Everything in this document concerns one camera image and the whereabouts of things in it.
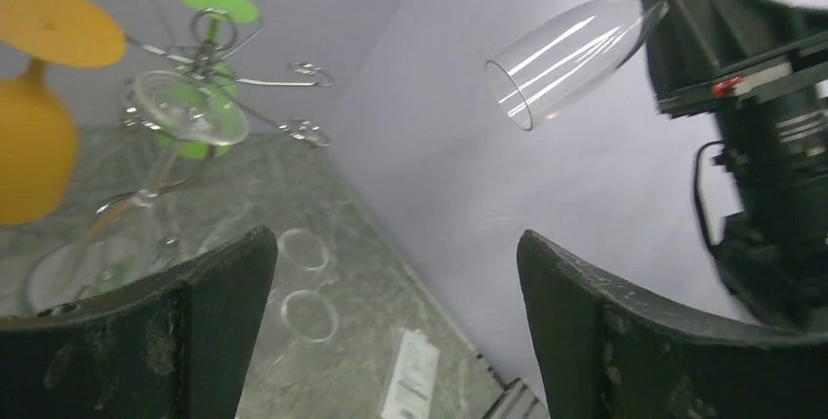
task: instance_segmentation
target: clear wine glass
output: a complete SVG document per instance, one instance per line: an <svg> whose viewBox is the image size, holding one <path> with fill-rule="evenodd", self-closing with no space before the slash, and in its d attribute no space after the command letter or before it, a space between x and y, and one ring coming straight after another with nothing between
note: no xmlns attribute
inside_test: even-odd
<svg viewBox="0 0 828 419"><path fill-rule="evenodd" d="M667 14L666 0L594 0L560 14L486 62L498 105L525 131L595 90Z"/></svg>
<svg viewBox="0 0 828 419"><path fill-rule="evenodd" d="M139 114L158 125L172 141L157 158L142 188L106 209L71 245L53 279L53 294L78 286L78 275L90 272L86 266L93 267L95 277L80 284L79 297L105 292L146 275L161 250L158 191L166 182L181 145L200 142L232 146L244 140L250 131L246 116L221 89L209 89L190 77L150 71L137 76L133 86ZM102 237L109 237L112 229L128 230L132 234L129 239L134 242L117 258L111 252L100 251Z"/></svg>

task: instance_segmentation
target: black cable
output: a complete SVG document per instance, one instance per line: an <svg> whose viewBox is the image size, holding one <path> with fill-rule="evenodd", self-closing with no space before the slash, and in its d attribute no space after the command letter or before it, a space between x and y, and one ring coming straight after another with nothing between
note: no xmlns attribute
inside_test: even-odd
<svg viewBox="0 0 828 419"><path fill-rule="evenodd" d="M717 246L710 236L710 227L707 224L707 211L704 208L704 201L701 198L701 157L708 147L723 146L723 141L712 141L705 144L696 152L695 166L693 169L693 204L696 208L696 218L698 220L699 230L701 230L701 237L704 239L704 246L711 256L716 258Z"/></svg>

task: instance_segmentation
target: wall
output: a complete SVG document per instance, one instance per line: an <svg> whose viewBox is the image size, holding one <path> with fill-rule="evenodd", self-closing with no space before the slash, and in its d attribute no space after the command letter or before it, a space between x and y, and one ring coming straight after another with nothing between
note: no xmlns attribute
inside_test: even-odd
<svg viewBox="0 0 828 419"><path fill-rule="evenodd" d="M515 265L525 229L679 302L744 316L691 209L691 161L715 137L710 119L656 114L641 55L531 134L490 98L487 57L586 1L405 0L322 117L340 171L418 274L504 377L538 393ZM705 173L712 218L737 210L727 176Z"/></svg>
<svg viewBox="0 0 828 419"><path fill-rule="evenodd" d="M137 38L164 46L164 32L146 0L94 0L110 11ZM346 92L401 0L253 0L268 24L259 38L231 59L242 75L258 79L295 79L285 66L292 61L318 63L337 77L330 89L242 87L244 101L276 120L301 112L314 119L321 105L331 105ZM180 42L189 42L192 12L178 0L161 0ZM0 43L0 77L22 70L26 57ZM149 69L168 68L152 55L131 49L119 64L101 70L50 68L49 83L75 118L87 124L114 124L114 94L127 77ZM254 129L267 126L254 121Z"/></svg>

